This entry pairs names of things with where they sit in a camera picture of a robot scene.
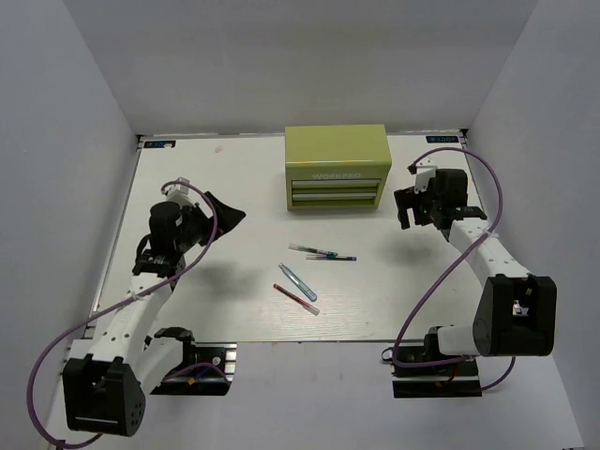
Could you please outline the green top drawer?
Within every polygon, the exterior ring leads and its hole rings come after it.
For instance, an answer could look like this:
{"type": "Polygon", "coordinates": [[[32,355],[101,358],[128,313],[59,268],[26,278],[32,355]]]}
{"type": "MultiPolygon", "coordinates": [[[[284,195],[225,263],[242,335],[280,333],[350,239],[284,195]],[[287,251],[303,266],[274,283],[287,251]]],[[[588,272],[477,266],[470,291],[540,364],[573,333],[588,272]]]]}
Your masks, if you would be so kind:
{"type": "Polygon", "coordinates": [[[377,188],[380,179],[294,180],[293,189],[377,188]]]}

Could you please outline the purple capped pen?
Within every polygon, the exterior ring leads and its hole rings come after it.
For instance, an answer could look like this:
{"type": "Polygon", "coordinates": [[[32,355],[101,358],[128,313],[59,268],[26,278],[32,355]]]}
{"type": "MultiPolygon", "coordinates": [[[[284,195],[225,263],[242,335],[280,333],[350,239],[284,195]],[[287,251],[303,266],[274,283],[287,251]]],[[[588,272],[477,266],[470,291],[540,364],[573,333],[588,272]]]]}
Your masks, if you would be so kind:
{"type": "Polygon", "coordinates": [[[308,254],[308,255],[306,255],[306,260],[308,260],[308,261],[356,262],[357,258],[355,256],[308,254]]]}

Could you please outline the red pen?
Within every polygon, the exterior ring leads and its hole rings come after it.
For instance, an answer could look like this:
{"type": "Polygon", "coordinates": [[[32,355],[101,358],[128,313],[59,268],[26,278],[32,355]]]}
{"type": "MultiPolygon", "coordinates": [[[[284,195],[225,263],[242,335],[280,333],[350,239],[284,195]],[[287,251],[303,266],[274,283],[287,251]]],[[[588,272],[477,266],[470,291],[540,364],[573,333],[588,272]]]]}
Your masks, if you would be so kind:
{"type": "Polygon", "coordinates": [[[318,316],[320,314],[320,311],[316,307],[314,307],[313,305],[311,305],[307,301],[301,299],[297,295],[295,295],[295,294],[287,291],[286,289],[284,289],[283,287],[279,286],[278,284],[274,283],[273,284],[273,288],[276,291],[278,291],[279,293],[281,293],[281,294],[285,295],[286,297],[290,298],[291,300],[293,300],[296,304],[300,305],[304,310],[308,311],[312,315],[318,316]]]}

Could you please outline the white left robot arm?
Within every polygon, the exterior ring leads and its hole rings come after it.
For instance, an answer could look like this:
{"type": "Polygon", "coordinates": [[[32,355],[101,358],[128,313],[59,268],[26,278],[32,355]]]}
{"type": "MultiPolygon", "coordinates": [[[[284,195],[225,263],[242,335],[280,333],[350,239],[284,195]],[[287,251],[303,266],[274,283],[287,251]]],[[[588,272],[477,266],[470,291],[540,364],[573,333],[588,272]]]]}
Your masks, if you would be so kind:
{"type": "Polygon", "coordinates": [[[192,248],[209,246],[232,231],[245,212],[205,193],[207,216],[184,186],[170,186],[165,201],[149,213],[149,233],[136,249],[127,303],[116,308],[108,327],[87,354],[69,358],[62,373],[67,426],[74,431],[130,437],[141,426],[146,398],[162,384],[207,368],[191,331],[151,330],[189,265],[192,248]]]}

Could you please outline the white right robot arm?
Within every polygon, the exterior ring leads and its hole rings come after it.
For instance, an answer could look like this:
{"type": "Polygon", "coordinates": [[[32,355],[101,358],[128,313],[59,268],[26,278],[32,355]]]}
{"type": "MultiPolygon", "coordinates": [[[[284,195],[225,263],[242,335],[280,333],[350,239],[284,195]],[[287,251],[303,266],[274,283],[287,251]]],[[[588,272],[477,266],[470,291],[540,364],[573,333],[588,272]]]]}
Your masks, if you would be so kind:
{"type": "Polygon", "coordinates": [[[458,357],[547,356],[554,346],[557,286],[518,263],[492,234],[488,218],[468,204],[468,177],[435,165],[413,169],[414,187],[395,192],[402,229],[433,225],[465,254],[483,291],[468,325],[433,328],[425,366],[443,374],[458,357]]]}

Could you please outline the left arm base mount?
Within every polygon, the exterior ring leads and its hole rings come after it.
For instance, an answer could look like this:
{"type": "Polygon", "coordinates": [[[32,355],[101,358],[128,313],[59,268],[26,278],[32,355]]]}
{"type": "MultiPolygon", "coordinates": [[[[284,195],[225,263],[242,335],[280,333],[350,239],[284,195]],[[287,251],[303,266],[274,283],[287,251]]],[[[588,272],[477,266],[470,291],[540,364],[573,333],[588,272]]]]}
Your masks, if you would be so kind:
{"type": "Polygon", "coordinates": [[[195,343],[190,357],[173,369],[153,396],[224,397],[233,383],[237,359],[236,343],[195,343]]]}

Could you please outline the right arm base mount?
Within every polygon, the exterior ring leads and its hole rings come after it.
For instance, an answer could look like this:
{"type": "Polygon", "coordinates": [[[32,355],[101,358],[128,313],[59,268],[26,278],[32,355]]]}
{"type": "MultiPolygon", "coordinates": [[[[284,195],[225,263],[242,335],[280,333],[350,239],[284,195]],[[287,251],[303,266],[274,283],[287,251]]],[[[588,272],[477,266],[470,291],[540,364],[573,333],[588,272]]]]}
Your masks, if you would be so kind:
{"type": "Polygon", "coordinates": [[[392,361],[392,348],[382,351],[382,361],[392,367],[394,398],[478,398],[482,396],[474,361],[445,366],[407,368],[392,361]]]}

